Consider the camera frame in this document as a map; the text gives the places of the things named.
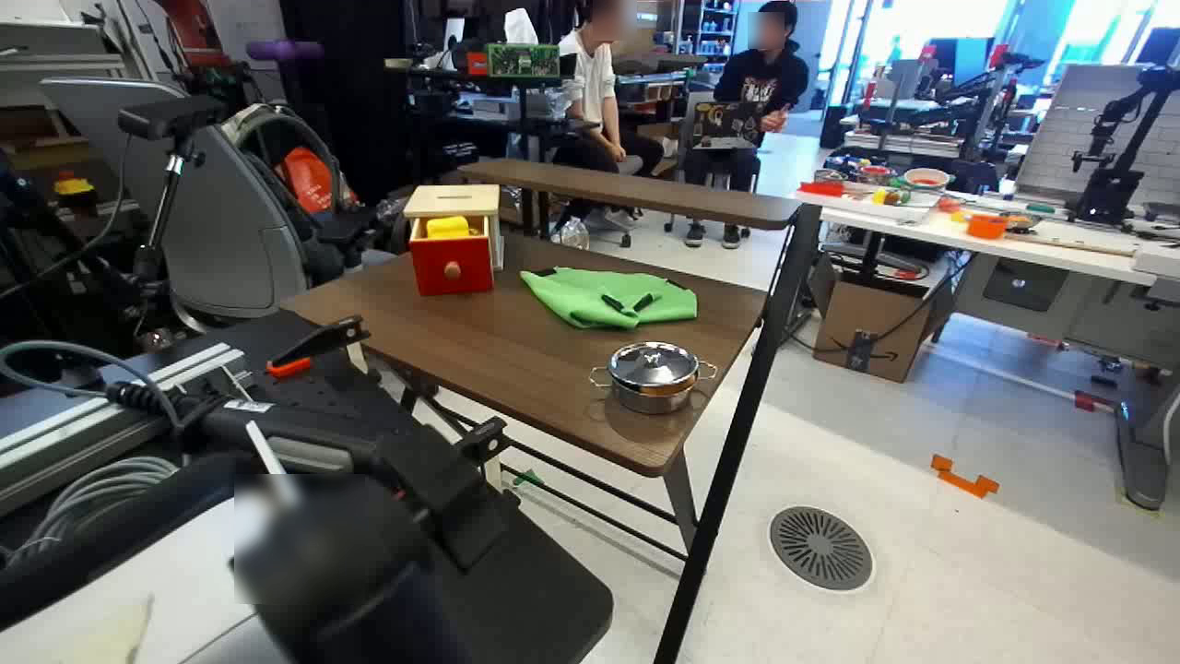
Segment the black robot arm on desk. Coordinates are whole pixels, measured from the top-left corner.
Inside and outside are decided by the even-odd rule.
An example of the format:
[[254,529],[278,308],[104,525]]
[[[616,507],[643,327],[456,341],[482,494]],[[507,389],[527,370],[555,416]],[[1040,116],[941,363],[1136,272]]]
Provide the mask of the black robot arm on desk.
[[[1130,204],[1144,181],[1136,156],[1177,90],[1180,90],[1180,69],[1144,65],[1136,75],[1136,90],[1130,95],[1112,98],[1099,112],[1088,146],[1072,156],[1072,165],[1091,162],[1091,177],[1065,204],[1071,221],[1121,225],[1130,218]],[[1112,151],[1112,142],[1124,117],[1136,117],[1136,130],[1121,151]]]

